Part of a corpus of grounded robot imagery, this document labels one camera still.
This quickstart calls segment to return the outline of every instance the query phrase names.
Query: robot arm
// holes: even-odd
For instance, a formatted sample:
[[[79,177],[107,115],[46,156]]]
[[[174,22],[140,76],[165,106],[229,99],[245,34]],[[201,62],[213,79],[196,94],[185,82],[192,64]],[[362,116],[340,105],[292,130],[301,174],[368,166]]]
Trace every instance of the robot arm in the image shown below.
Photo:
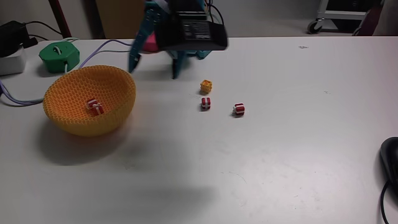
[[[137,67],[139,52],[153,32],[159,50],[173,58],[177,78],[187,57],[204,59],[212,50],[225,50],[228,38],[224,25],[207,21],[204,0],[147,0],[144,19],[129,54],[129,72]]]

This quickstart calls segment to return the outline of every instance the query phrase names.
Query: cart wheel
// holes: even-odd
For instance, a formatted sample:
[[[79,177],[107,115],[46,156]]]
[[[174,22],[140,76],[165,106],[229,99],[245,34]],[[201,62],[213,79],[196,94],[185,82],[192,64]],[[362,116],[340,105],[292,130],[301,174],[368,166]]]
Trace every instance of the cart wheel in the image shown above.
[[[309,34],[317,34],[322,30],[322,26],[320,26],[319,28],[315,29],[315,26],[318,24],[319,21],[312,21],[309,23],[308,27],[307,27],[307,31]]]

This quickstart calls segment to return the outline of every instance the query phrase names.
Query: black computer mouse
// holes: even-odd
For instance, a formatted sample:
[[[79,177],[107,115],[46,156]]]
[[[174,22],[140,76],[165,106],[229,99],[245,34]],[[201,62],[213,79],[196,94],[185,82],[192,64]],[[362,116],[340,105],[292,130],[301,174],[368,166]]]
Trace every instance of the black computer mouse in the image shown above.
[[[398,137],[391,137],[381,144],[380,156],[387,178],[398,195]]]

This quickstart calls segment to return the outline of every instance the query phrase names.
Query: woven bowl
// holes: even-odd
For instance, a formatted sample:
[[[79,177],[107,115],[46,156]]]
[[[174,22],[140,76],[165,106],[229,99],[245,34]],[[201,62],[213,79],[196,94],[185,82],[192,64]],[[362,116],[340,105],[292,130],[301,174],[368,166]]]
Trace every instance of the woven bowl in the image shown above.
[[[95,116],[86,102],[95,98],[104,113]],[[45,114],[59,128],[78,136],[99,136],[119,127],[136,100],[134,80],[120,68],[97,65],[74,70],[44,95]]]

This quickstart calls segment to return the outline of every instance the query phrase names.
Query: red and white block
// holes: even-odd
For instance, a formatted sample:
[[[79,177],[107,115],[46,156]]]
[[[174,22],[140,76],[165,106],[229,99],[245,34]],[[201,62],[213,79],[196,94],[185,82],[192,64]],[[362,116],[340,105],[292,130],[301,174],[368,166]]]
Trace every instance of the red and white block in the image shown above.
[[[211,105],[211,101],[210,101],[209,97],[206,97],[206,98],[203,97],[201,99],[201,108],[202,109],[208,110],[208,109],[210,109],[210,105]]]
[[[93,105],[93,109],[91,109],[92,112],[94,112],[95,116],[101,115],[104,113],[104,109],[101,106],[101,103]]]
[[[90,99],[87,101],[87,109],[91,110],[95,116],[101,115],[104,113],[104,109],[96,99]]]
[[[237,103],[234,106],[233,113],[236,115],[244,115],[244,105],[243,103]]]
[[[98,101],[96,99],[92,98],[87,101],[86,106],[87,106],[87,109],[91,110],[91,109],[93,109],[93,105],[97,105],[97,104],[98,104]]]

